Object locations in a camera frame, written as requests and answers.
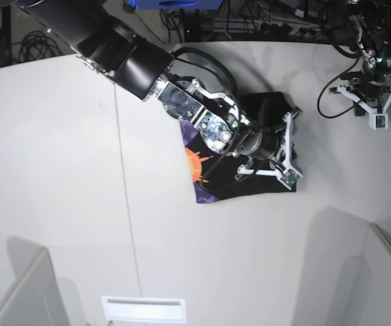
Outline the black robot arm image-left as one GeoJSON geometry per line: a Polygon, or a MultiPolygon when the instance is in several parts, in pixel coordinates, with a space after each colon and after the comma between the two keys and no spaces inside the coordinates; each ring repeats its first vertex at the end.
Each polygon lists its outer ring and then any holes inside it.
{"type": "Polygon", "coordinates": [[[155,97],[169,115],[189,122],[214,153],[260,161],[284,155],[287,138],[247,115],[235,97],[233,75],[210,54],[196,48],[168,52],[110,15],[101,1],[15,4],[54,31],[89,67],[141,100],[155,97]],[[195,76],[172,74],[175,60],[186,53],[205,58],[222,72],[224,90],[211,92],[195,76]]]}

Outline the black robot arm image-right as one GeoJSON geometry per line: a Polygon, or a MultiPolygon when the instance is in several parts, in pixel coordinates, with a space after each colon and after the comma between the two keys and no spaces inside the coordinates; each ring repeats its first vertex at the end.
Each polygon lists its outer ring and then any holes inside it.
{"type": "Polygon", "coordinates": [[[356,117],[367,116],[372,129],[388,128],[391,104],[391,1],[327,1],[318,12],[322,35],[342,56],[353,60],[341,72],[338,86],[328,82],[322,93],[341,94],[352,101],[356,117]],[[352,33],[348,50],[327,26],[336,11],[352,33]]]}

